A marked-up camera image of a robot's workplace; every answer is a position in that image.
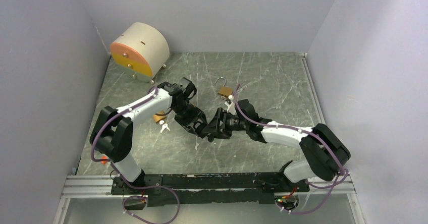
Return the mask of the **black padlock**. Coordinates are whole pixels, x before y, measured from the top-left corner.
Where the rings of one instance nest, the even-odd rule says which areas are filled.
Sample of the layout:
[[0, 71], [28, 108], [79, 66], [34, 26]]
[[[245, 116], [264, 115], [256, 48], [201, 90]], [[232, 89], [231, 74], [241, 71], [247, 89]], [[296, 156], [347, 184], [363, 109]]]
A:
[[201, 123], [196, 128], [196, 133], [198, 137], [205, 138], [211, 131], [211, 127], [208, 124]]

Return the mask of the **small brass padlock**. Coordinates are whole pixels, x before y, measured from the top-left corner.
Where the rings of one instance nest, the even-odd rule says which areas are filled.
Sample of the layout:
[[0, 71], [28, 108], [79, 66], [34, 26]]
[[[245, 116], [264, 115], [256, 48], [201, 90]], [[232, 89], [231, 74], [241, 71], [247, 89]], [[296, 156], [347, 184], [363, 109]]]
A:
[[164, 111], [159, 111], [152, 116], [153, 121], [157, 124], [163, 124], [166, 118], [167, 114]]

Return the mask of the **large brass padlock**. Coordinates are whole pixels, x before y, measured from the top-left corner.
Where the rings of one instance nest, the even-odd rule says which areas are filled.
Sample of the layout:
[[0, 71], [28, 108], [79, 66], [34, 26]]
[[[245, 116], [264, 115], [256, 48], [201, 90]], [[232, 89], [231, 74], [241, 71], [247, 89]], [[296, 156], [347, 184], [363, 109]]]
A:
[[217, 84], [220, 80], [223, 80], [223, 85], [220, 87], [220, 89], [218, 90], [218, 95], [222, 98], [222, 99], [227, 99], [230, 95], [233, 94], [233, 89], [226, 86], [227, 84], [227, 79], [224, 77], [218, 77], [215, 80], [215, 84]]

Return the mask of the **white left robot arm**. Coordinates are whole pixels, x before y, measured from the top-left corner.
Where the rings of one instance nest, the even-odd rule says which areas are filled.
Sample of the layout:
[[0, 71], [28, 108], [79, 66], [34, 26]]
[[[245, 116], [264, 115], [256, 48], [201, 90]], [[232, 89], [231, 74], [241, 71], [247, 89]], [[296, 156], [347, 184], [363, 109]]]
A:
[[131, 154], [133, 131], [153, 115], [164, 109], [174, 112], [174, 120], [187, 132], [204, 138], [202, 130], [207, 126], [204, 112], [190, 103], [196, 94], [196, 86], [187, 78], [178, 83], [163, 82], [152, 87], [142, 98], [128, 105], [104, 107], [93, 127], [90, 157], [97, 161], [98, 151], [107, 157], [113, 169], [124, 178], [125, 188], [132, 194], [140, 193], [146, 186], [145, 172]]

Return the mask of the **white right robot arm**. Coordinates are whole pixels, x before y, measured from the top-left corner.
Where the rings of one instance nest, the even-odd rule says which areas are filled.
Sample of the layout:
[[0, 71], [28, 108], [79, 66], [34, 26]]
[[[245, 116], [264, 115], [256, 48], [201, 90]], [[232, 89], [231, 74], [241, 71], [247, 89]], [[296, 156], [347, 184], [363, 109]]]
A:
[[250, 139], [261, 143], [276, 143], [299, 149], [304, 158], [282, 166], [277, 178], [283, 191], [290, 191], [297, 182], [318, 177], [331, 181], [343, 170], [351, 153], [325, 124], [314, 127], [294, 127], [262, 118], [254, 106], [243, 99], [234, 107], [235, 114], [218, 108], [213, 119], [202, 129], [202, 135], [214, 139], [229, 139], [234, 131], [244, 131]]

